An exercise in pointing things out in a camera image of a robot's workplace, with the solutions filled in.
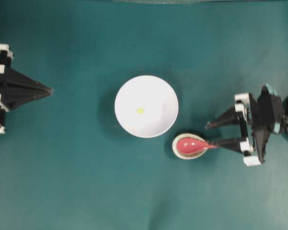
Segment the yellow food crumb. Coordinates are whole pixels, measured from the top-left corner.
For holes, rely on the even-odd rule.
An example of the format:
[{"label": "yellow food crumb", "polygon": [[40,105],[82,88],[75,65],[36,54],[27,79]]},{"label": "yellow food crumb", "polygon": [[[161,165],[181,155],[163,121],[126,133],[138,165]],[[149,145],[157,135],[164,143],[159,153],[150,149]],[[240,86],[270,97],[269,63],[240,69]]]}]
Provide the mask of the yellow food crumb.
[{"label": "yellow food crumb", "polygon": [[143,114],[144,113],[144,109],[143,108],[138,108],[138,109],[136,109],[136,112],[138,114]]}]

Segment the white bowl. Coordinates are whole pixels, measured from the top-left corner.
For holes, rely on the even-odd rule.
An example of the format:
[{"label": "white bowl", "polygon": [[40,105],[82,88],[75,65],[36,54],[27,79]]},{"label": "white bowl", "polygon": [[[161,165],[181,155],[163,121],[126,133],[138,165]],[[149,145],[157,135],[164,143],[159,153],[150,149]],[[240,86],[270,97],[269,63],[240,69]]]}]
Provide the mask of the white bowl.
[{"label": "white bowl", "polygon": [[161,78],[143,75],[127,81],[115,99],[115,115],[132,135],[153,138],[165,133],[178,115],[173,88]]}]

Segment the red spoon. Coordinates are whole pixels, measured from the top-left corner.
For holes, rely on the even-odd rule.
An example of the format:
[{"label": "red spoon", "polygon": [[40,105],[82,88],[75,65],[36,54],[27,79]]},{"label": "red spoon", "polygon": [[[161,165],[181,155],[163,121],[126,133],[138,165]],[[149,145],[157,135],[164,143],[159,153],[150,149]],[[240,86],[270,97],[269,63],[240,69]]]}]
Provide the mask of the red spoon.
[{"label": "red spoon", "polygon": [[191,133],[183,133],[175,137],[172,144],[173,151],[179,158],[189,160],[203,155],[208,149],[217,148],[204,139]]},{"label": "red spoon", "polygon": [[214,149],[217,146],[209,145],[206,141],[197,140],[194,138],[183,138],[177,142],[178,151],[182,154],[193,154],[198,151]]}]

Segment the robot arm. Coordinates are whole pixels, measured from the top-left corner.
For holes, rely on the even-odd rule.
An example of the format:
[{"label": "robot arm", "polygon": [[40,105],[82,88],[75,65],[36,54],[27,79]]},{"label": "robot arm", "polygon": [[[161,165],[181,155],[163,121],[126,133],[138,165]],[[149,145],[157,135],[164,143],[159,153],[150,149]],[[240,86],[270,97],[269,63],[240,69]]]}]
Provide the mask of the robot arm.
[{"label": "robot arm", "polygon": [[[206,129],[225,125],[239,125],[240,138],[221,139],[211,144],[230,149],[244,155],[243,162],[247,166],[264,163],[265,147],[271,133],[280,134],[283,130],[284,109],[281,98],[270,85],[262,87],[257,100],[251,93],[235,95],[235,105],[212,122],[208,122]],[[247,125],[252,130],[250,143]]]}]

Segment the teal surface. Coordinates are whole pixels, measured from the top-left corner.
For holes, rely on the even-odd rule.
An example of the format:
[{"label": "teal surface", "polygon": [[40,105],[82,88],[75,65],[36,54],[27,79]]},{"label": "teal surface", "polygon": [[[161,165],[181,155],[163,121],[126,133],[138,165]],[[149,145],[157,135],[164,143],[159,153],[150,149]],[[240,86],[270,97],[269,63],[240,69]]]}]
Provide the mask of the teal surface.
[{"label": "teal surface", "polygon": [[[288,230],[288,142],[266,163],[210,150],[184,161],[173,138],[205,131],[233,96],[270,83],[288,95],[288,1],[141,5],[2,0],[0,43],[50,98],[8,114],[0,137],[0,230]],[[150,139],[125,132],[114,98],[128,79],[168,81],[178,119]]]}]

